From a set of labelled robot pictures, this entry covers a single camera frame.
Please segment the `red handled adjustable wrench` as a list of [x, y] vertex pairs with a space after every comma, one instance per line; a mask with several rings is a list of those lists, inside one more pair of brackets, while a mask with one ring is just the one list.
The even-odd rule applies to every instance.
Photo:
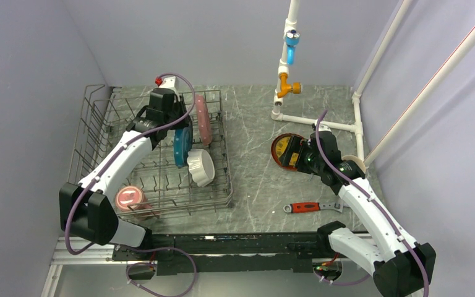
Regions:
[[296, 202], [286, 204], [283, 207], [285, 213], [306, 213], [317, 212], [321, 210], [334, 210], [339, 213], [343, 212], [344, 208], [349, 207], [345, 202], [319, 203], [319, 202]]

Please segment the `blue pipe valve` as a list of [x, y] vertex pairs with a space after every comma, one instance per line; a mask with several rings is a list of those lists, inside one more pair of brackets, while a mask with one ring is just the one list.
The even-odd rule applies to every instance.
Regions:
[[287, 65], [293, 65], [294, 63], [295, 50], [299, 43], [300, 36], [301, 34], [296, 29], [288, 30], [285, 33]]

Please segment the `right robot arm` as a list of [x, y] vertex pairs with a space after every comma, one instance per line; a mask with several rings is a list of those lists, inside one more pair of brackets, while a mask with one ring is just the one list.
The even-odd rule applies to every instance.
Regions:
[[315, 131], [309, 138], [282, 134], [271, 145], [271, 154], [286, 170], [320, 178], [340, 202], [348, 206], [374, 240], [370, 244], [335, 221], [317, 231], [319, 254], [346, 256], [366, 271], [382, 296], [429, 294], [436, 253], [429, 243], [420, 244], [389, 213], [366, 178], [366, 168], [355, 156], [343, 156], [335, 135]]

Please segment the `white scalloped bowl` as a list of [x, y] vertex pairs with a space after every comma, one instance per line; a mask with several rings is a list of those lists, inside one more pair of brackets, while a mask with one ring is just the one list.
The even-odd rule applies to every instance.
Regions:
[[192, 180], [198, 187], [205, 187], [214, 180], [215, 166], [211, 155], [206, 150], [190, 150], [187, 165]]

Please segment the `pink polka dot plate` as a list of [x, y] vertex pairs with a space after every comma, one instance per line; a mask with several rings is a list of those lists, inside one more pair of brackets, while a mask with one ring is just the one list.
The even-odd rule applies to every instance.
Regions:
[[212, 127], [207, 102], [203, 95], [195, 96], [195, 110], [201, 142], [209, 146], [212, 142]]

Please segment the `orange pipe fitting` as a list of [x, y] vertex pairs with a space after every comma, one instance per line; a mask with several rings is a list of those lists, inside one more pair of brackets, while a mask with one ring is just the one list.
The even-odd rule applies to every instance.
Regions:
[[300, 94], [302, 90], [302, 85], [300, 82], [294, 82], [293, 84], [288, 83], [288, 73], [282, 72], [279, 74], [280, 79], [280, 90], [276, 93], [277, 98], [283, 98], [289, 93]]

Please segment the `blue polka dot plate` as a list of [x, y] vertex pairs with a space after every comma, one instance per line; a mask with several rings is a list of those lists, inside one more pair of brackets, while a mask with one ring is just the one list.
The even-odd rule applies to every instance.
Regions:
[[188, 153], [192, 149], [193, 126], [176, 129], [174, 133], [173, 155], [174, 163], [178, 168], [187, 165]]

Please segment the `pink ghost pattern mug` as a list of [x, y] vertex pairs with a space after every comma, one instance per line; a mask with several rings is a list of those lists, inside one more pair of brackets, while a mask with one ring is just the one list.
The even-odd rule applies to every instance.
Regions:
[[147, 217], [152, 208], [143, 190], [137, 186], [121, 188], [116, 194], [114, 203], [122, 214], [134, 218]]

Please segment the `beige ceramic mug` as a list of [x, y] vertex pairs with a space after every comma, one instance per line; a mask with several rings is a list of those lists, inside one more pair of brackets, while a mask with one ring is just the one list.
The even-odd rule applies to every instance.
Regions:
[[359, 157], [355, 156], [355, 155], [344, 155], [342, 156], [342, 160], [343, 161], [353, 161], [355, 162], [355, 164], [365, 173], [366, 170], [367, 170], [367, 167], [366, 165], [364, 164], [364, 161], [361, 160]]

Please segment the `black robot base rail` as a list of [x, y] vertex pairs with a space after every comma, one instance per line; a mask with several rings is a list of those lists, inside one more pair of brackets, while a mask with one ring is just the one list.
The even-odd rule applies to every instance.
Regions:
[[310, 273], [335, 252], [319, 242], [315, 231], [282, 233], [154, 234], [149, 247], [132, 251], [115, 245], [112, 260], [154, 260], [159, 276], [191, 272], [289, 270]]

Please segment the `white pvc pipe frame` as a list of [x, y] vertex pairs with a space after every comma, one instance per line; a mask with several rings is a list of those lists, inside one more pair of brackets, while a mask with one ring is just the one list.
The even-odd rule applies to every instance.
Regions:
[[291, 1], [285, 27], [303, 42], [295, 64], [283, 56], [279, 71], [305, 84], [352, 87], [366, 132], [375, 131], [376, 101], [407, 103], [377, 135], [371, 163], [463, 67], [475, 48], [475, 1]]

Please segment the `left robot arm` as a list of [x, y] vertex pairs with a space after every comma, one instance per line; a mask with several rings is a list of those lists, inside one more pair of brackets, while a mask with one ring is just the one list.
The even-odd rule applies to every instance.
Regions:
[[175, 87], [154, 88], [148, 103], [127, 125], [107, 157], [79, 182], [62, 186], [59, 190], [61, 229], [71, 254], [83, 252], [72, 248], [71, 236], [86, 239], [90, 246], [128, 246], [138, 260], [152, 254], [152, 231], [120, 219], [114, 210], [114, 197], [127, 176], [170, 130], [188, 127], [191, 111]]

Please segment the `yellow and red plate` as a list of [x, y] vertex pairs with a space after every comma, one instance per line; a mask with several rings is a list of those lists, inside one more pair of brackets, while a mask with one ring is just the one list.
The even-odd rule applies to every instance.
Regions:
[[285, 134], [279, 135], [278, 137], [276, 137], [276, 139], [271, 144], [271, 155], [272, 155], [274, 161], [276, 162], [276, 164], [278, 164], [280, 167], [282, 167], [286, 170], [296, 171], [297, 168], [295, 167], [295, 164], [296, 164], [297, 158], [298, 158], [297, 153], [295, 153], [291, 157], [291, 161], [290, 161], [289, 165], [285, 166], [285, 165], [281, 164], [281, 157], [285, 153], [285, 151], [288, 147], [289, 140], [292, 136], [299, 137], [299, 138], [303, 139], [303, 136], [300, 136], [300, 135], [294, 134], [294, 133], [285, 133]]

